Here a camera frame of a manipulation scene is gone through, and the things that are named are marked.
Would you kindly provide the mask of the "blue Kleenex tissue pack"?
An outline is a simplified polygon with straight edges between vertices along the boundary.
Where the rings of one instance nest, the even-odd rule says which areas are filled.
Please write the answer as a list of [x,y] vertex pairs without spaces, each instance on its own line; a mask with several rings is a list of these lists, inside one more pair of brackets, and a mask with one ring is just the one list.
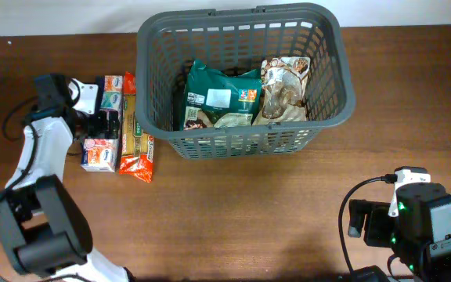
[[[121,124],[123,80],[123,77],[119,75],[107,75],[98,77],[96,80],[101,90],[99,110],[119,111]],[[121,131],[119,139],[84,139],[81,157],[83,169],[88,172],[115,172],[120,151],[120,137]]]

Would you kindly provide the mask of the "orange spaghetti packet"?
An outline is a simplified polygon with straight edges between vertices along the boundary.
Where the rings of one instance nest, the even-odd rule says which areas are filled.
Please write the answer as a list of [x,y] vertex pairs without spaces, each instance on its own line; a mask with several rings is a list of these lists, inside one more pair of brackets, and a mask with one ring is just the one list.
[[154,138],[143,130],[136,118],[135,108],[135,75],[126,71],[123,81],[121,162],[118,172],[151,183]]

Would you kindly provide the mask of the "dark green snack bag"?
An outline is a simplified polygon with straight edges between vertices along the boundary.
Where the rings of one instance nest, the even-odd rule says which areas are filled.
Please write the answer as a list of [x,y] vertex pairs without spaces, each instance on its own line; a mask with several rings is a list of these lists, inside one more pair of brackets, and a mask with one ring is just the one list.
[[259,69],[228,76],[195,60],[184,88],[179,129],[250,126],[261,94]]

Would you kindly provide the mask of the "grey plastic slotted basket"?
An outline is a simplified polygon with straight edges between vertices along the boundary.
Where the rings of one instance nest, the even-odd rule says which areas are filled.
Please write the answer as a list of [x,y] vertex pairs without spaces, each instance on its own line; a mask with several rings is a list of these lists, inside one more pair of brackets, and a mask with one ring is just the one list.
[[[158,13],[139,28],[136,47],[136,117],[143,129],[186,159],[296,152],[355,109],[340,26],[321,5]],[[195,60],[236,76],[281,56],[310,60],[306,121],[179,130],[182,95]]]

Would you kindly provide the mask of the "beige Pantree pouch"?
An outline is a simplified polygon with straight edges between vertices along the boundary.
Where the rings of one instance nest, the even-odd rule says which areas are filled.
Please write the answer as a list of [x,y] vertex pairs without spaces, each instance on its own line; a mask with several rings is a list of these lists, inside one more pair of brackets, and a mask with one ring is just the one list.
[[263,97],[253,125],[307,121],[305,90],[311,60],[284,56],[264,60],[261,65]]

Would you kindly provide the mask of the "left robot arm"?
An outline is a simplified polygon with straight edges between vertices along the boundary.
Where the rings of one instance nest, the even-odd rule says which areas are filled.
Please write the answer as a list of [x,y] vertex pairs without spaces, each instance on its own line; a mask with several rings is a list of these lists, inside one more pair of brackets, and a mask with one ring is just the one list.
[[[93,246],[87,219],[63,185],[63,171],[74,141],[106,135],[100,113],[106,79],[83,83],[63,74],[34,79],[36,96],[23,126],[24,145],[16,171],[0,191],[0,244],[13,269],[41,281],[133,281],[125,267]],[[0,274],[0,281],[5,278]]]

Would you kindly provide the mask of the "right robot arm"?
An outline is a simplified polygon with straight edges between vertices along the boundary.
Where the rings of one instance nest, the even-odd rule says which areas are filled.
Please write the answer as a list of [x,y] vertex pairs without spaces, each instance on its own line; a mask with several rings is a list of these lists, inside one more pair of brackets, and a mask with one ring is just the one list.
[[395,216],[387,203],[350,201],[348,235],[391,249],[418,280],[451,281],[451,194],[439,183],[410,183],[395,195]]

